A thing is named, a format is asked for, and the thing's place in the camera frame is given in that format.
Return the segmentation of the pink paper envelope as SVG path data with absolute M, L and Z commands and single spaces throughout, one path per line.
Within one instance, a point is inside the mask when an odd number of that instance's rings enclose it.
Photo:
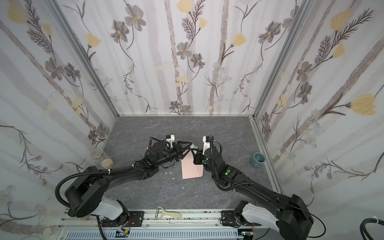
M 182 178 L 192 179 L 200 178 L 203 176 L 204 167 L 202 165 L 194 164 L 194 157 L 192 152 L 189 152 L 184 159 L 181 160 L 182 164 Z

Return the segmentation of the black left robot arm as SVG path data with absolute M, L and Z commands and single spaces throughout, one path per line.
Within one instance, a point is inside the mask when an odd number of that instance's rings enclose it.
M 192 145 L 192 142 L 170 144 L 157 140 L 148 146 L 141 160 L 128 167 L 101 170 L 92 166 L 82 173 L 62 179 L 55 189 L 56 199 L 70 208 L 72 217 L 95 215 L 107 190 L 131 181 L 151 178 L 164 164 L 182 160 L 191 151 Z

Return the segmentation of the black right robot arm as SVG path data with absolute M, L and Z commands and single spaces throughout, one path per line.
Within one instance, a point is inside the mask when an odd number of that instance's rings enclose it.
M 194 164 L 202 165 L 212 174 L 215 185 L 224 192 L 236 191 L 265 208 L 285 240 L 306 240 L 317 218 L 302 198 L 270 190 L 247 177 L 239 169 L 224 162 L 216 147 L 207 150 L 192 148 Z

